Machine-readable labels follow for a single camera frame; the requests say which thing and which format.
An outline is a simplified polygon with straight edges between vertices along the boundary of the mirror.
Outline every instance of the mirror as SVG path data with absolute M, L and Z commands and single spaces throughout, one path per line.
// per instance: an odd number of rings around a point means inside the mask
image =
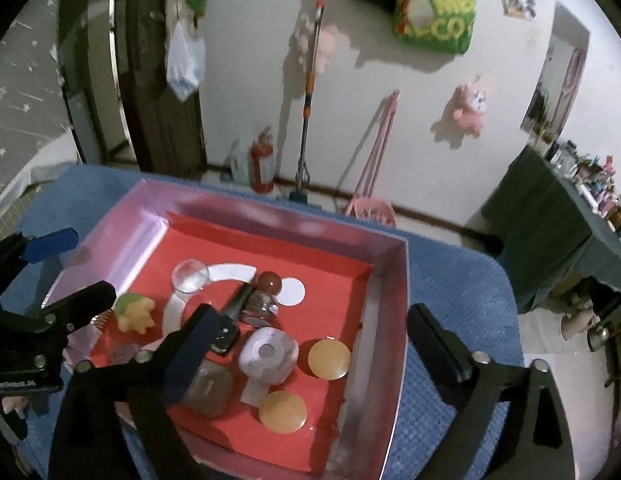
M 589 37 L 584 25 L 556 3 L 548 51 L 522 130 L 548 143 L 559 137 L 577 96 Z

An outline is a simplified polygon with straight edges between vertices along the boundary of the orange round lid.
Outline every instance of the orange round lid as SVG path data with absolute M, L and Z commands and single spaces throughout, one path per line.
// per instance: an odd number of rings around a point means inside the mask
M 348 373 L 350 350 L 336 339 L 322 339 L 308 352 L 308 366 L 320 379 L 340 379 Z
M 295 394 L 273 392 L 259 405 L 259 420 L 275 433 L 294 433 L 306 422 L 306 403 Z

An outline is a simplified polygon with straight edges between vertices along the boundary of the red ball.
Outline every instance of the red ball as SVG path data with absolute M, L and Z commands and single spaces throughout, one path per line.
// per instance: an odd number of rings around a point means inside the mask
M 267 270 L 267 272 L 262 272 L 259 275 L 256 288 L 276 296 L 282 290 L 282 279 L 272 270 Z

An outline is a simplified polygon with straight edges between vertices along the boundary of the white plastic bag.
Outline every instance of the white plastic bag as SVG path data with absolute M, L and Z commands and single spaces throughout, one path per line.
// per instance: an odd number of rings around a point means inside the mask
M 201 85 L 205 65 L 204 39 L 191 39 L 181 22 L 178 22 L 168 48 L 166 81 L 181 102 L 186 101 Z

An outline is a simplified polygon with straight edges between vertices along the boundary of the mop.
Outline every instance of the mop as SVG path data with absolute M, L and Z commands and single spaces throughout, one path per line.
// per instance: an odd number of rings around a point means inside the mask
M 380 129 L 377 132 L 375 144 L 373 145 L 371 154 L 368 156 L 362 176 L 357 182 L 353 198 L 350 203 L 348 203 L 348 207 L 345 210 L 347 216 L 354 214 L 355 217 L 360 220 L 378 222 L 386 227 L 396 226 L 393 206 L 388 200 L 373 197 L 372 194 L 375 188 L 375 181 L 377 181 L 377 175 L 380 171 L 380 166 L 382 165 L 386 143 L 389 140 L 391 128 L 393 127 L 398 100 L 399 90 L 396 90 L 389 99 L 388 107 L 384 112 L 382 122 L 380 123 Z
M 306 168 L 306 138 L 308 136 L 308 119 L 311 116 L 311 100 L 313 98 L 313 89 L 315 87 L 315 63 L 317 61 L 317 51 L 319 46 L 319 29 L 321 27 L 321 19 L 324 16 L 324 2 L 317 0 L 315 2 L 315 33 L 313 35 L 313 56 L 310 66 L 306 72 L 306 97 L 304 100 L 304 122 L 302 126 L 302 147 L 300 149 L 300 160 L 297 163 L 297 174 L 295 175 L 295 189 L 290 192 L 288 200 L 308 203 L 308 194 L 303 189 L 305 184 L 311 179 Z

